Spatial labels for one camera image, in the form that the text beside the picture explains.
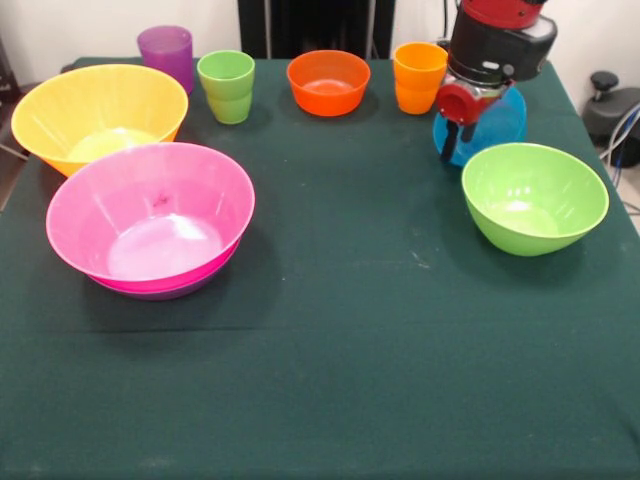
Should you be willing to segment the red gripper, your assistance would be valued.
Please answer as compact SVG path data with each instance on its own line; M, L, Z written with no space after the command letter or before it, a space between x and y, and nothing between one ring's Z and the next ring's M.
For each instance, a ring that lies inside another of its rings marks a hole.
M436 95L439 113L447 120L447 135L440 158L450 162L456 148L458 125L463 125L461 141L469 143L474 136L476 123L494 103L500 100L510 85L485 88L457 79L445 82Z

